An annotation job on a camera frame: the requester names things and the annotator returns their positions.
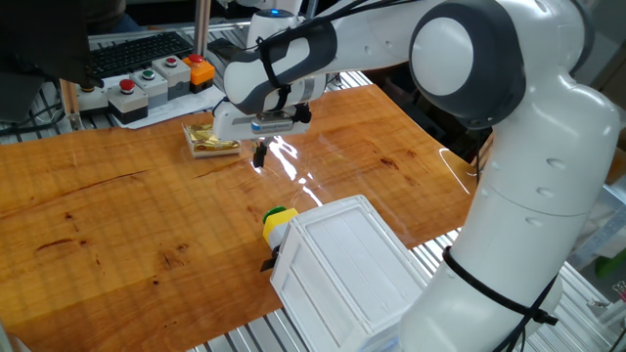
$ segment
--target green button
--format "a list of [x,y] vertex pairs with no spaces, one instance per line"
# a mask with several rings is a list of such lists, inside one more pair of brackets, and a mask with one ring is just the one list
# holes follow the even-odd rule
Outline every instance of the green button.
[[155,79],[155,72],[150,69],[146,69],[142,72],[142,77],[144,79],[153,80]]
[[287,209],[284,206],[282,206],[282,205],[275,206],[275,207],[271,208],[268,212],[265,213],[265,216],[263,216],[263,224],[265,224],[265,220],[267,220],[267,218],[270,215],[278,214],[278,213],[283,212],[285,210],[287,210]]

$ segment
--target metal pole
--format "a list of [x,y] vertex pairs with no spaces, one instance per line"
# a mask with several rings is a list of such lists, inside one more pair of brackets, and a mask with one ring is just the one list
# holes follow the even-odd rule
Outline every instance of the metal pole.
[[194,33],[194,53],[206,58],[208,40],[208,19],[211,12],[211,0],[196,0],[196,31]]
[[309,6],[306,7],[306,14],[304,15],[308,20],[315,17],[317,11],[318,0],[309,0]]
[[80,107],[78,106],[76,85],[64,79],[60,79],[59,82],[61,85],[63,107],[66,110],[66,118],[69,121],[71,129],[74,131],[85,129],[85,126],[82,124],[82,119],[80,118]]

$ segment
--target keyboard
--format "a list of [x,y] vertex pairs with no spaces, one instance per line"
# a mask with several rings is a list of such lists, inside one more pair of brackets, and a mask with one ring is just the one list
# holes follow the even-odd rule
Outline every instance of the keyboard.
[[106,78],[128,73],[152,61],[172,55],[183,59],[192,53],[194,46],[174,32],[136,39],[91,52],[93,73]]

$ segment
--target white plastic container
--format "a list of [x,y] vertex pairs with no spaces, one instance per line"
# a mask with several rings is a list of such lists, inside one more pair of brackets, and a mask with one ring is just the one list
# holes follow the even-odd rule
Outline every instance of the white plastic container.
[[400,317],[425,286],[418,267],[355,196],[293,217],[270,281],[311,351],[392,351]]

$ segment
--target gold package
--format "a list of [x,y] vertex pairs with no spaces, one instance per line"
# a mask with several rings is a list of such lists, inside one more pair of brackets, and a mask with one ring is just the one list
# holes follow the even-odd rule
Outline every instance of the gold package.
[[194,158],[239,154],[242,151],[239,141],[219,141],[213,133],[212,124],[183,125],[183,130]]

